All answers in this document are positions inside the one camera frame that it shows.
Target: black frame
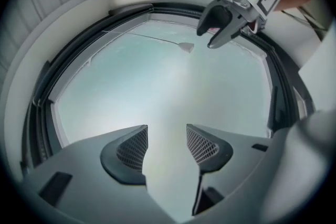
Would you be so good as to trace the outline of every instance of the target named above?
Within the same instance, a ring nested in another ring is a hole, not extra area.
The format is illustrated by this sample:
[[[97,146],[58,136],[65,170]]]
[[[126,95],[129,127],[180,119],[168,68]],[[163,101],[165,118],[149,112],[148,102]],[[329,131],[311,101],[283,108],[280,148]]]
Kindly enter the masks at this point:
[[[31,126],[31,123],[34,121],[37,124],[34,130],[26,129],[27,134],[23,136],[22,169],[34,168],[61,150],[61,145],[58,141],[51,116],[52,103],[48,100],[48,96],[57,80],[72,61],[95,40],[102,37],[105,34],[104,31],[110,31],[143,14],[171,14],[199,19],[203,10],[204,7],[202,6],[181,3],[131,5],[110,10],[107,17],[91,25],[71,40],[51,63],[46,63],[36,83],[26,116],[26,124]],[[280,58],[277,54],[280,47],[263,33],[251,36],[242,34],[242,36],[267,54],[267,65],[269,67],[273,88],[276,89],[276,94],[272,94],[272,105],[270,107],[271,120],[268,122],[271,133],[275,133],[281,128],[291,127],[299,119],[296,97],[291,86],[293,85],[292,81],[295,81],[296,84],[301,86],[298,88],[300,94],[307,94],[308,92],[300,77],[298,75],[296,77],[293,76],[295,72],[291,72],[290,74],[292,76],[288,79],[287,71],[282,64],[282,60],[288,61],[289,59],[291,60],[291,58],[283,50],[281,51],[282,57]],[[31,156],[27,155],[28,146]],[[34,158],[35,161],[29,162],[27,160],[28,158]]]

